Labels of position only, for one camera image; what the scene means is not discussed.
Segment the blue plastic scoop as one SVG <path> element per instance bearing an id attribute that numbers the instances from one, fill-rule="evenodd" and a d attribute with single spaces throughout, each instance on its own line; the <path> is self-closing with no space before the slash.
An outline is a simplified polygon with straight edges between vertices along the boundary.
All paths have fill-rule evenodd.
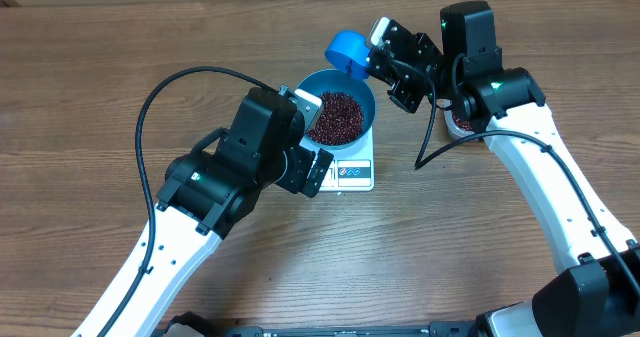
<path id="1" fill-rule="evenodd" d="M 341 72 L 350 74 L 354 79 L 365 80 L 369 77 L 367 69 L 370 51 L 364 35 L 343 30 L 329 43 L 325 50 L 325 58 Z"/>

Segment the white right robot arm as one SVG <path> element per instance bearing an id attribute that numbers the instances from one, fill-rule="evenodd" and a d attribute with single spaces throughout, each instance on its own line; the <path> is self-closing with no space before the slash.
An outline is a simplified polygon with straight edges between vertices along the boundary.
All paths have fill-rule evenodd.
<path id="1" fill-rule="evenodd" d="M 479 315 L 473 336 L 624 336 L 639 328 L 639 242 L 606 208 L 565 146 L 524 68 L 505 68 L 494 14 L 477 0 L 440 12 L 442 41 L 381 18 L 367 73 L 414 112 L 444 98 L 511 173 L 541 226 L 556 276 L 529 301 Z"/>

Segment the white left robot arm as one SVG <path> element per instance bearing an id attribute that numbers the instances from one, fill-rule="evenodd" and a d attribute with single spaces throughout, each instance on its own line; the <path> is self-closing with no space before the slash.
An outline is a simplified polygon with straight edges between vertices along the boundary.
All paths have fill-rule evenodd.
<path id="1" fill-rule="evenodd" d="M 153 220 L 75 335 L 151 335 L 264 189 L 275 184 L 315 197 L 333 156 L 300 142 L 322 109 L 321 99 L 302 89 L 251 89 L 231 128 L 211 132 L 170 164 Z"/>

